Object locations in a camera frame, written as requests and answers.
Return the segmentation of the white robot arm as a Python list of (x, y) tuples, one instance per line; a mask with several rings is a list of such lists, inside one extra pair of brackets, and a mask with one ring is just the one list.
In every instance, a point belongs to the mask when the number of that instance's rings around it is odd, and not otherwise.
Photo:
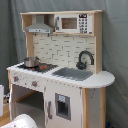
[(0, 108), (3, 109), (4, 86), (0, 85)]

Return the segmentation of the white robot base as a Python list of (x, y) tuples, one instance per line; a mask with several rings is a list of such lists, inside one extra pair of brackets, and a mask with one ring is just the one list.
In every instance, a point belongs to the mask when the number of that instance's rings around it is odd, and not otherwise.
[(27, 114), (17, 116), (12, 122), (0, 128), (38, 128), (35, 121)]

